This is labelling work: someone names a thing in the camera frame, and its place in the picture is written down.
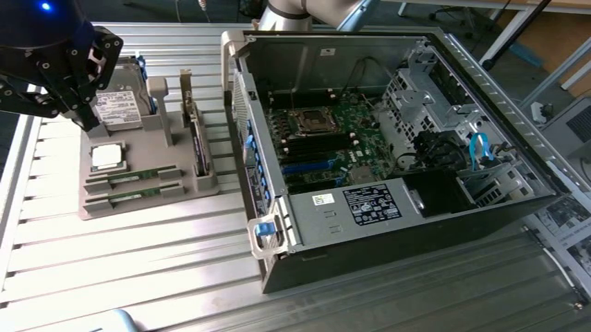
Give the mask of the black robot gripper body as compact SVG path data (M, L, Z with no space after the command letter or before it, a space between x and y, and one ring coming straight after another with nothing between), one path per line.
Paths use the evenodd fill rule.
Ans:
M79 1L2 2L2 74L34 75L38 64L65 67L87 56L95 29Z

